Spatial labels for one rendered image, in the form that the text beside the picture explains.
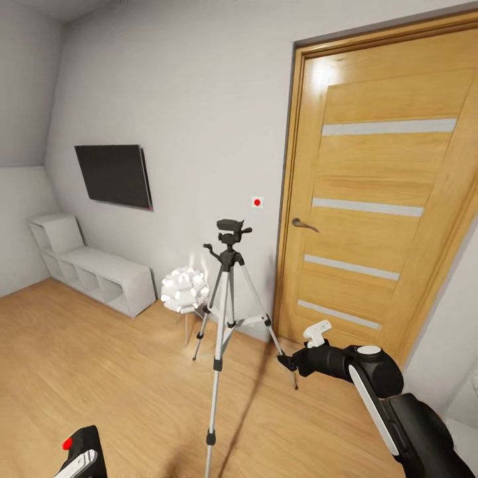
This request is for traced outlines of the camera tripod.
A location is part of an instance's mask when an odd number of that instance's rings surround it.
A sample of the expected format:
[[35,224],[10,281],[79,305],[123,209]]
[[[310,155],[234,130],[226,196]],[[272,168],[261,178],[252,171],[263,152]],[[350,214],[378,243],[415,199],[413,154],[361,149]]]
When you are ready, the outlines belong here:
[[[272,338],[278,348],[279,355],[287,356],[279,347],[278,341],[272,329],[272,322],[270,321],[270,317],[266,314],[265,309],[262,305],[262,302],[259,298],[258,293],[256,292],[256,288],[252,283],[252,279],[250,274],[248,273],[246,264],[244,263],[244,259],[241,253],[235,251],[232,247],[235,243],[240,243],[242,239],[243,233],[251,233],[253,230],[252,228],[246,228],[242,230],[243,221],[241,222],[237,220],[218,220],[217,221],[217,228],[219,230],[229,230],[234,232],[234,234],[222,234],[218,235],[218,239],[222,241],[223,244],[227,244],[228,248],[227,251],[222,252],[220,255],[215,254],[212,251],[212,244],[204,244],[205,248],[209,248],[210,254],[213,255],[215,258],[218,258],[219,265],[216,271],[216,276],[214,279],[214,283],[212,286],[212,291],[210,293],[210,298],[208,304],[204,306],[203,311],[205,312],[205,316],[203,317],[203,323],[201,330],[198,332],[197,339],[199,339],[197,343],[197,348],[195,351],[195,355],[193,360],[196,359],[199,345],[204,337],[204,330],[206,327],[206,323],[208,321],[208,316],[210,313],[213,313],[218,318],[218,333],[217,333],[217,342],[216,342],[216,354],[214,357],[214,366],[213,369],[215,370],[214,374],[214,388],[213,388],[213,396],[212,396],[212,410],[211,410],[211,417],[210,417],[210,427],[208,429],[208,433],[206,435],[206,444],[208,445],[208,453],[207,453],[207,461],[206,461],[206,474],[205,478],[209,478],[210,473],[210,459],[211,459],[211,452],[212,446],[216,443],[216,434],[214,430],[214,423],[215,423],[215,416],[216,416],[216,401],[217,401],[217,394],[218,394],[218,381],[219,381],[219,374],[222,372],[222,361],[225,350],[229,343],[231,334],[233,330],[236,330],[237,327],[242,326],[252,326],[254,323],[261,323],[264,322],[266,326],[271,331]],[[253,318],[244,318],[239,321],[234,319],[234,265],[235,263],[239,262],[242,266],[244,273],[246,274],[246,278],[248,280],[248,284],[251,287],[252,292],[254,293],[254,297],[258,302],[258,306],[260,307],[260,311],[262,312],[262,316],[260,317],[253,317]],[[215,306],[213,306],[213,301],[216,295],[216,291],[218,290],[218,286],[220,283],[221,275],[223,274],[223,281],[222,281],[222,291],[221,291],[221,302],[220,302],[220,310],[218,310]],[[228,311],[226,311],[226,297],[228,297]],[[295,390],[298,390],[297,385],[293,381],[292,375],[290,370],[287,369],[291,381],[293,382]]]

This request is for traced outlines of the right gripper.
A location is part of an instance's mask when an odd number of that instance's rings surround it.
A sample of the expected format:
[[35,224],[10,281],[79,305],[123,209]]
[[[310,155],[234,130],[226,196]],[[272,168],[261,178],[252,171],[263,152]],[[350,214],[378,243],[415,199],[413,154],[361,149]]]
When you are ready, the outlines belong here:
[[297,351],[292,357],[277,355],[278,360],[286,366],[290,371],[299,371],[299,374],[307,377],[313,372],[321,372],[329,376],[334,376],[329,366],[329,355],[334,347],[330,346],[329,340],[324,339],[324,345],[319,347],[308,348]]

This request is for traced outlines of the digital camera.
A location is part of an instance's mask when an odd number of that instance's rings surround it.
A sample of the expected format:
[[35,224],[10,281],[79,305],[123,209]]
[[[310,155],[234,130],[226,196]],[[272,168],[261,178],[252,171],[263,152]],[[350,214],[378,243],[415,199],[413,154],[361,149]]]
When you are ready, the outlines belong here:
[[80,428],[64,442],[62,448],[64,451],[68,451],[68,458],[63,463],[59,473],[80,455],[94,450],[98,453],[97,460],[77,478],[89,478],[93,473],[95,473],[96,478],[107,478],[106,465],[96,426]]

